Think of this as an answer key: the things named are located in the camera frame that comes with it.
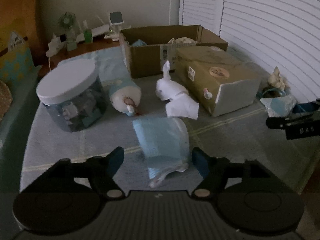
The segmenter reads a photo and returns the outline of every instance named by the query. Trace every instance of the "wooden headboard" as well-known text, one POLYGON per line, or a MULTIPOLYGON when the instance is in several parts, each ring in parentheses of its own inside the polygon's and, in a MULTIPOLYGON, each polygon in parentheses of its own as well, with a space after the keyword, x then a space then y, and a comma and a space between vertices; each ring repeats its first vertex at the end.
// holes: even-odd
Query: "wooden headboard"
POLYGON ((10 24, 14 19, 24 18, 28 42, 35 65, 47 61, 40 0, 0 0, 0 26, 10 24))

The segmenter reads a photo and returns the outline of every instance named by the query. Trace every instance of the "white shutter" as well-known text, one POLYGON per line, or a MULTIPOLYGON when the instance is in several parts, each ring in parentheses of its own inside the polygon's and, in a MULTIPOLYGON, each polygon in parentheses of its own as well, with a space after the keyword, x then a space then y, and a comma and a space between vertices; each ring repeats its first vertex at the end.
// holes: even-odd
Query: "white shutter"
POLYGON ((215 0, 180 0, 180 24, 214 30, 215 0))
POLYGON ((268 72, 278 66, 300 102, 320 98, 320 0, 224 0, 220 36, 268 72))

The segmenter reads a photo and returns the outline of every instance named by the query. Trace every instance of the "cardboard box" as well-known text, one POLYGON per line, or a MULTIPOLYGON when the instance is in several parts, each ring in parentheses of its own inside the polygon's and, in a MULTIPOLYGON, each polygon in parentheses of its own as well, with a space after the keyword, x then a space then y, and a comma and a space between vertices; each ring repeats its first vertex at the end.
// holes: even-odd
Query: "cardboard box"
POLYGON ((213 116, 253 103, 260 77, 217 47, 177 49, 176 73, 213 116))
POLYGON ((125 57, 126 66, 132 78, 140 78, 162 73, 162 67, 167 60, 171 69, 175 69, 175 51, 178 46, 195 46, 196 44, 167 44, 171 38, 191 38, 202 46, 217 46, 227 50, 228 43, 213 32, 200 25, 154 26, 122 30, 119 34, 120 46, 125 57), (147 46, 132 47, 137 40, 142 40, 147 46))

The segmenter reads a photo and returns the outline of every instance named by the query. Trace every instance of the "plastic jar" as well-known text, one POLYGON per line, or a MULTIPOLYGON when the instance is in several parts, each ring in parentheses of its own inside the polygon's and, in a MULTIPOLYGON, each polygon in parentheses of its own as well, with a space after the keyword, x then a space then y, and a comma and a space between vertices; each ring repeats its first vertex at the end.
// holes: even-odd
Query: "plastic jar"
POLYGON ((64 131, 80 131, 97 121, 107 103, 95 62, 78 59, 59 65, 38 84, 36 93, 64 131))

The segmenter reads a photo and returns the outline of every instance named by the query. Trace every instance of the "wooden desk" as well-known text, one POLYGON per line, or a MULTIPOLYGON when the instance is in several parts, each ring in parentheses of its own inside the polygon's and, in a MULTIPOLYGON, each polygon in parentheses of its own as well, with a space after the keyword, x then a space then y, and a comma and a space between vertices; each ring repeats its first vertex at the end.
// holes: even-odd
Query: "wooden desk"
MULTIPOLYGON (((100 49, 119 46, 119 41, 112 41, 112 39, 104 39, 103 37, 104 35, 93 38, 93 43, 79 43, 78 48, 72 51, 67 51, 67 49, 63 48, 58 54, 50 57, 51 70, 54 69, 62 60, 100 49)), ((44 64, 39 71, 39 78, 43 78, 47 73, 49 73, 49 71, 49 63, 44 64)))

